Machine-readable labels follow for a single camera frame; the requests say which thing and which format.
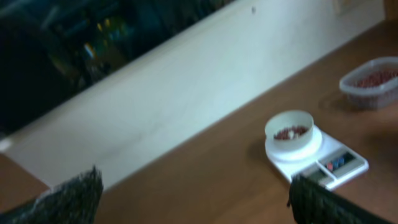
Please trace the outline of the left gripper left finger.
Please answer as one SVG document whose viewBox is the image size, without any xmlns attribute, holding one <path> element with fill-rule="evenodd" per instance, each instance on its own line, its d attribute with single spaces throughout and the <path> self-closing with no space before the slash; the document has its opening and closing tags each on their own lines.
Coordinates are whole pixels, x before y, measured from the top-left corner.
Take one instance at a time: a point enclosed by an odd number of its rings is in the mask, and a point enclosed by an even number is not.
<svg viewBox="0 0 398 224">
<path fill-rule="evenodd" d="M 103 193 L 96 167 L 1 214 L 1 224 L 89 224 L 95 220 Z"/>
</svg>

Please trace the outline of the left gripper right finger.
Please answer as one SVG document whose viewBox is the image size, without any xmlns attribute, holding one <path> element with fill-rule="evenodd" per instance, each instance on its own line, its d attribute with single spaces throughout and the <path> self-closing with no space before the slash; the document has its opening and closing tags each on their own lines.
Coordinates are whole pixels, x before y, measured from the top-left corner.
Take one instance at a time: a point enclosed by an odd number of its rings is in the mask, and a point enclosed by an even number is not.
<svg viewBox="0 0 398 224">
<path fill-rule="evenodd" d="M 287 206 L 297 224 L 390 224 L 302 175 L 292 178 Z"/>
</svg>

